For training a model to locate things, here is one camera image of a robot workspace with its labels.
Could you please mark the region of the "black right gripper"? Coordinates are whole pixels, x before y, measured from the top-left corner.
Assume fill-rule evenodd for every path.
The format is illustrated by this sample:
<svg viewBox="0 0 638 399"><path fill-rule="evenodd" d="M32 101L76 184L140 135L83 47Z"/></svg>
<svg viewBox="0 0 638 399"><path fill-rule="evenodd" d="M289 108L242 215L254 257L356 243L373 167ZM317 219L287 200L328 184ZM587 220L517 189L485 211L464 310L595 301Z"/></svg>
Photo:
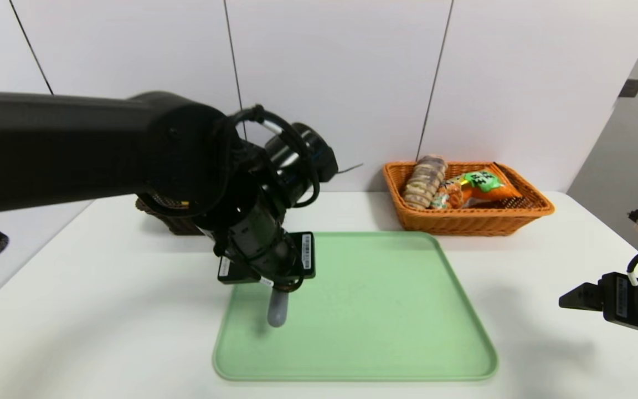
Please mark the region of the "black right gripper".
<svg viewBox="0 0 638 399"><path fill-rule="evenodd" d="M622 273L605 274L599 283L578 285L560 296L558 305L570 310L602 311L606 321L638 331L638 285Z"/></svg>

